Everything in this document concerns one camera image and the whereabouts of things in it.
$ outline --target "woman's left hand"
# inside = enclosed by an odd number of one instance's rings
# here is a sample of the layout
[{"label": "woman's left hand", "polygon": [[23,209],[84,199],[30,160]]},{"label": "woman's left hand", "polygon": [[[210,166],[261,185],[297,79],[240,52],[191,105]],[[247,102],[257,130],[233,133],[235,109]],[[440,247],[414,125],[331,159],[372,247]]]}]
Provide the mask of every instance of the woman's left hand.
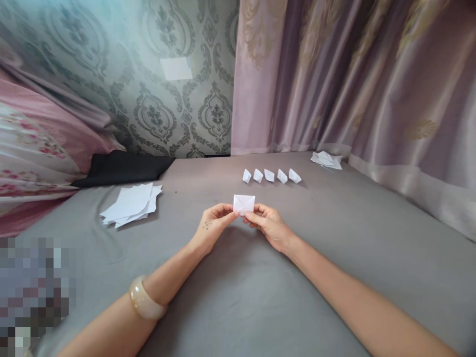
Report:
[{"label": "woman's left hand", "polygon": [[205,210],[190,244],[204,249],[204,254],[210,253],[223,230],[238,216],[239,211],[233,212],[233,205],[227,203]]}]

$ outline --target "damask wallpaper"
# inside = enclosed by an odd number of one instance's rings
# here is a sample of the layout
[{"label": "damask wallpaper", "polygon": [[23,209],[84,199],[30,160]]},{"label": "damask wallpaper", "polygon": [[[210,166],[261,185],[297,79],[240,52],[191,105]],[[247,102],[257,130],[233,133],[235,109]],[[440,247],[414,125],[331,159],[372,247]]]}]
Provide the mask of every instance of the damask wallpaper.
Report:
[{"label": "damask wallpaper", "polygon": [[[113,115],[129,151],[230,152],[239,0],[0,0],[0,21],[33,59]],[[188,57],[166,81],[160,59]]]}]

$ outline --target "forearm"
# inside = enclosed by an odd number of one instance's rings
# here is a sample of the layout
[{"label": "forearm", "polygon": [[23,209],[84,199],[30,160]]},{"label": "forearm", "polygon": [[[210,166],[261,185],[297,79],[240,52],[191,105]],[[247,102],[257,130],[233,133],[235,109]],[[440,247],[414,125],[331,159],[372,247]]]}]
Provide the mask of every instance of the forearm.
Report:
[{"label": "forearm", "polygon": [[382,295],[297,238],[284,252],[374,357],[456,356]]},{"label": "forearm", "polygon": [[[143,281],[145,291],[158,304],[167,305],[203,256],[202,249],[188,244]],[[139,316],[129,295],[124,294],[86,326],[59,356],[135,356],[156,323]]]},{"label": "forearm", "polygon": [[145,291],[156,303],[168,305],[205,254],[202,247],[187,244],[144,280]]}]

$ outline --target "pink floral fabric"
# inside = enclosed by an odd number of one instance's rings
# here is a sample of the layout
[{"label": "pink floral fabric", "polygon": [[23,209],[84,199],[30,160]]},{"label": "pink floral fabric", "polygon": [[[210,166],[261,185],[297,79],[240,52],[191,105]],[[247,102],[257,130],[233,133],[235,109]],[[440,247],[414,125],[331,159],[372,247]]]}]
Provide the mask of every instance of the pink floral fabric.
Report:
[{"label": "pink floral fabric", "polygon": [[14,237],[77,192],[94,153],[123,149],[0,70],[0,238]]}]

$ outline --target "pixelated area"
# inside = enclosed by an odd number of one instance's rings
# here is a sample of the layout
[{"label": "pixelated area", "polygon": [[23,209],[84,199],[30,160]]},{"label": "pixelated area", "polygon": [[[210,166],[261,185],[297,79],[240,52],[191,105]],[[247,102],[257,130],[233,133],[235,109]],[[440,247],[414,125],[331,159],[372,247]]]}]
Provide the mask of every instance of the pixelated area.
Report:
[{"label": "pixelated area", "polygon": [[71,253],[51,238],[0,242],[0,356],[23,356],[75,306]]}]

